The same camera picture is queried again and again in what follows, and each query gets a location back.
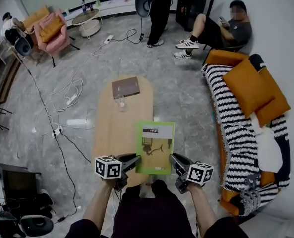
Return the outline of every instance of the person's arm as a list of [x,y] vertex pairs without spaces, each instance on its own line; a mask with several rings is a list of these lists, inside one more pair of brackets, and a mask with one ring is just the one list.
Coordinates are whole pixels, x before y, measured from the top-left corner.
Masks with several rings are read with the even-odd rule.
[[91,203],[87,207],[83,219],[91,220],[97,226],[99,232],[102,230],[107,203],[115,180],[103,181],[96,191]]
[[201,186],[190,183],[187,188],[192,195],[201,237],[204,237],[206,231],[216,222],[216,215]]
[[26,30],[26,27],[24,26],[24,24],[23,24],[21,21],[19,21],[18,19],[13,18],[13,19],[12,19],[12,22],[13,22],[17,27],[19,27],[22,31],[25,31],[25,30]]
[[234,36],[227,30],[225,29],[223,26],[220,27],[221,29],[221,34],[222,36],[227,40],[227,41],[232,41],[234,40]]

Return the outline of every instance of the white sneaker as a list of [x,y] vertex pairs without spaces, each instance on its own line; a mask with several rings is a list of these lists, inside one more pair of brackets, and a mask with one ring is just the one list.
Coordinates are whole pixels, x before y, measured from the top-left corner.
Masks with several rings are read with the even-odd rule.
[[163,39],[160,38],[156,44],[152,44],[152,45],[148,45],[148,44],[147,44],[147,47],[149,47],[149,48],[153,48],[153,47],[156,47],[156,46],[160,46],[160,45],[162,45],[164,42],[165,42],[165,41],[164,41]]
[[183,50],[181,52],[175,52],[173,55],[177,59],[192,59],[192,54],[188,55],[186,53],[186,50]]
[[176,48],[181,50],[198,49],[199,47],[200,45],[197,42],[192,42],[190,39],[181,40],[180,44],[176,45]]

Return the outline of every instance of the sofa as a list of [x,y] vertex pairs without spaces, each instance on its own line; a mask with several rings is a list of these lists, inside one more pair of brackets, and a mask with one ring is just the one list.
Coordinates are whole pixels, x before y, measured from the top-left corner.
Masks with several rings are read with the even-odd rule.
[[[246,54],[225,52],[220,50],[212,50],[209,56],[207,57],[206,63],[235,67],[247,57],[249,56]],[[227,153],[225,152],[220,125],[216,123],[216,126],[217,126],[218,144],[219,144],[220,157],[221,157],[221,174],[224,174],[224,169],[227,164]],[[260,181],[261,187],[264,187],[274,182],[275,182],[274,173],[265,172],[265,171],[261,172],[261,181]],[[238,196],[239,194],[240,194],[239,192],[229,191],[222,188],[222,197],[220,199],[220,205],[234,216],[240,215],[239,214],[240,210],[238,209],[238,207],[236,207],[235,205],[231,203],[231,199]]]
[[28,18],[23,21],[23,25],[25,28],[31,32],[32,28],[35,24],[39,23],[45,17],[50,14],[48,8],[46,6],[42,7],[40,10],[32,13]]

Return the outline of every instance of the oval wooden table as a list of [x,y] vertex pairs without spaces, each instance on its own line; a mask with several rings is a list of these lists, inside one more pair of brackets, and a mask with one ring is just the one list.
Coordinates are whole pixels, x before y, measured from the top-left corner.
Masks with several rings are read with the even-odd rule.
[[[153,89],[149,81],[138,78],[140,93],[125,97],[126,111],[121,112],[113,99],[112,82],[136,75],[119,76],[102,89],[97,106],[95,139],[92,149],[94,158],[102,155],[135,153],[137,150],[137,122],[153,120]],[[138,174],[135,169],[128,173],[128,187],[145,182],[149,175]]]

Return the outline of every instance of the bottle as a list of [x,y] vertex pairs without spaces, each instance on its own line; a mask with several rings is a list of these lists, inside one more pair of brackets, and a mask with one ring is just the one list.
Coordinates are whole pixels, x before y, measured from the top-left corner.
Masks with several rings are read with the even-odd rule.
[[84,2],[82,3],[82,9],[83,9],[83,13],[86,14],[86,7],[85,7]]

